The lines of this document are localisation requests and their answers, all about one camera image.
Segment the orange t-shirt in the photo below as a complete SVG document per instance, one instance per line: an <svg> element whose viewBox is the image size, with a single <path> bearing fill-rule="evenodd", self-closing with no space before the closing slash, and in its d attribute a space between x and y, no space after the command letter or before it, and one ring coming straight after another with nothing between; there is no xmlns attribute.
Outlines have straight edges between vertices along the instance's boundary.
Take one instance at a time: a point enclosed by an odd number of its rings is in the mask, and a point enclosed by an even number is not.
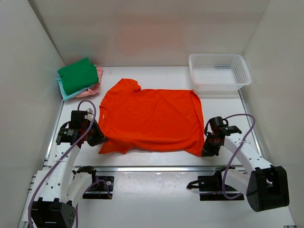
<svg viewBox="0 0 304 228"><path fill-rule="evenodd" d="M99 105L99 127L108 142L99 153L186 151L201 156L204 118L192 90L142 89L123 78Z"/></svg>

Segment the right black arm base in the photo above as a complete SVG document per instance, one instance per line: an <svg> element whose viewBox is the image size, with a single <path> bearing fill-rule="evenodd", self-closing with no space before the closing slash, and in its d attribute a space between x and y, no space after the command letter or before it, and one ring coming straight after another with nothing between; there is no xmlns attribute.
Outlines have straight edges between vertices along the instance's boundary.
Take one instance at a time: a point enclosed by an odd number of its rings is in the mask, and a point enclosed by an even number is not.
<svg viewBox="0 0 304 228"><path fill-rule="evenodd" d="M227 201L223 194L222 174L226 167L218 167L212 175L200 175L186 186L187 190L199 191L200 201Z"/></svg>

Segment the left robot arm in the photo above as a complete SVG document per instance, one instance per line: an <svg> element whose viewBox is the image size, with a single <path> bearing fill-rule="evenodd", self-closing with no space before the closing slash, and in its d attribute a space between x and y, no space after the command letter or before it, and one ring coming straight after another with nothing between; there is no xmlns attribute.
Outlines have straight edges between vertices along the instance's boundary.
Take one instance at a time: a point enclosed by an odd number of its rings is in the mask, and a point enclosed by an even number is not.
<svg viewBox="0 0 304 228"><path fill-rule="evenodd" d="M75 170L75 160L83 143L94 147L107 141L95 119L95 111L72 111L70 121L61 126L56 138L57 146L69 148L56 153L57 160L32 195L28 206L30 227L73 227L83 194L99 185L94 167Z"/></svg>

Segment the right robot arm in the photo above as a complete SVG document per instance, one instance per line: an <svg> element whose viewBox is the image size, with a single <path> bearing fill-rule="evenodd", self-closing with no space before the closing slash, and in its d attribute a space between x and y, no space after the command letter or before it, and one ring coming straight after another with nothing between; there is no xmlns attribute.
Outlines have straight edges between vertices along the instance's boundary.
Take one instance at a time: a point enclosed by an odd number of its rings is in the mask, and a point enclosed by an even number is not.
<svg viewBox="0 0 304 228"><path fill-rule="evenodd" d="M217 168L213 186L221 190L228 200L235 199L226 193L232 187L243 195L255 212L287 207L290 203L287 172L263 158L228 118L220 116L208 120L204 134L203 157L218 156L225 148L232 153L225 168Z"/></svg>

